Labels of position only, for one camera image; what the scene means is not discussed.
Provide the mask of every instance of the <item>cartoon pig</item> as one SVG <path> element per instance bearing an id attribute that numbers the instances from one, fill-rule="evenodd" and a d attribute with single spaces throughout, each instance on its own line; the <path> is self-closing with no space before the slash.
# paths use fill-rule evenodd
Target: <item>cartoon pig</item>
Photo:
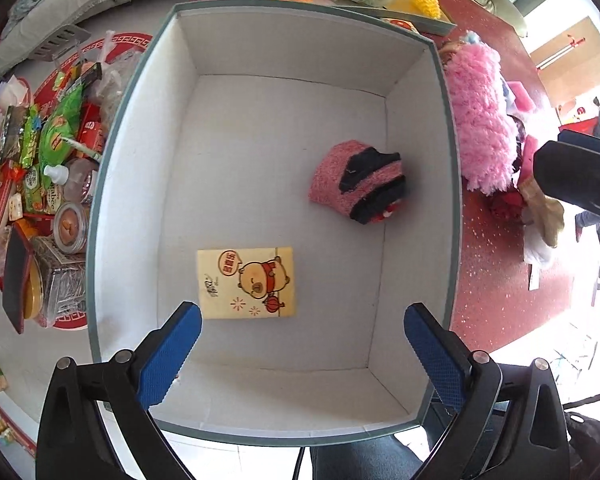
<path id="1" fill-rule="evenodd" d="M 256 300 L 264 300 L 269 312 L 276 312 L 280 303 L 275 292 L 285 288 L 290 278 L 286 275 L 280 256 L 268 262 L 250 262 L 238 270 L 240 282 L 238 286 Z"/>

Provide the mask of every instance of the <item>tissue box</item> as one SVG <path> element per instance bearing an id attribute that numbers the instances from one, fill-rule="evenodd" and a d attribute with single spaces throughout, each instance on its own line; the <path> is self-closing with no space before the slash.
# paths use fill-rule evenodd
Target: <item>tissue box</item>
<path id="1" fill-rule="evenodd" d="M 198 251 L 203 319 L 293 316 L 294 282 L 291 247 Z"/>

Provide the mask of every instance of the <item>white bottle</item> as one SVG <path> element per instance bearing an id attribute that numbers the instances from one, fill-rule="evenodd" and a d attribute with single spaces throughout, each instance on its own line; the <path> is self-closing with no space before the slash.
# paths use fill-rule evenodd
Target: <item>white bottle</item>
<path id="1" fill-rule="evenodd" d="M 86 203 L 95 190 L 98 165 L 88 158 L 74 158 L 66 166 L 45 166 L 44 173 L 51 182 L 62 186 L 66 202 Z"/>

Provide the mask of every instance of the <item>beige glove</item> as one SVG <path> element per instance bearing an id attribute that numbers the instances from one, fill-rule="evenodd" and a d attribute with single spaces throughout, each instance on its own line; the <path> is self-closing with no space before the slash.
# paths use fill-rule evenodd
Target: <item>beige glove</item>
<path id="1" fill-rule="evenodd" d="M 530 176 L 518 190 L 531 210 L 534 224 L 549 247 L 558 246 L 558 234 L 564 229 L 564 207 L 555 198 L 547 198 L 535 178 Z"/>

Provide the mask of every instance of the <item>screw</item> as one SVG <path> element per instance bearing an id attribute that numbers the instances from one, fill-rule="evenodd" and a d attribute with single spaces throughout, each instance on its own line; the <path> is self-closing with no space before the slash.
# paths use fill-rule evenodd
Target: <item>screw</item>
<path id="1" fill-rule="evenodd" d="M 56 363 L 56 367 L 58 368 L 58 370 L 65 370 L 69 367 L 70 364 L 71 364 L 71 359 L 69 359 L 68 357 L 61 357 L 58 359 L 58 362 Z"/>
<path id="2" fill-rule="evenodd" d="M 548 368 L 549 368 L 549 363 L 546 361 L 546 359 L 542 359 L 541 357 L 536 359 L 534 361 L 534 364 L 536 365 L 536 368 L 538 368 L 539 370 L 548 370 Z"/>
<path id="3" fill-rule="evenodd" d="M 131 350 L 121 350 L 116 354 L 117 363 L 128 363 L 131 361 Z"/>
<path id="4" fill-rule="evenodd" d="M 489 357 L 489 354 L 487 354 L 487 352 L 483 352 L 482 350 L 478 350 L 477 352 L 474 352 L 474 361 L 475 362 L 483 365 L 483 364 L 487 364 L 490 360 L 491 360 L 491 358 Z"/>

